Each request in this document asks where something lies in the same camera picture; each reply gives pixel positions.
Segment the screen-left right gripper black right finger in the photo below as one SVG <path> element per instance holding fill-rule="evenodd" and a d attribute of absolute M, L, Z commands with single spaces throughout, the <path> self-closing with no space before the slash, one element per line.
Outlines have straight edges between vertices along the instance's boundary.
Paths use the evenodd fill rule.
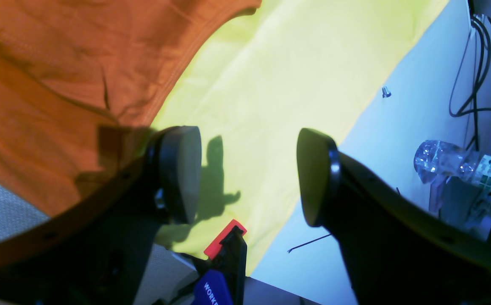
<path fill-rule="evenodd" d="M 297 171 L 305 221 L 338 241 L 360 305 L 491 305 L 491 245 L 445 224 L 301 129 Z"/>

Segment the screen-left right gripper black left finger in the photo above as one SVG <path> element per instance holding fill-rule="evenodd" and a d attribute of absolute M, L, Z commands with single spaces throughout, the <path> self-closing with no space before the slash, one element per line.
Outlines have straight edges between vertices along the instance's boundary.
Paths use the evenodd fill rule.
<path fill-rule="evenodd" d="M 140 158 L 73 208 L 0 242 L 0 299 L 19 305 L 131 305 L 158 230 L 191 224 L 198 127 L 154 134 Z"/>

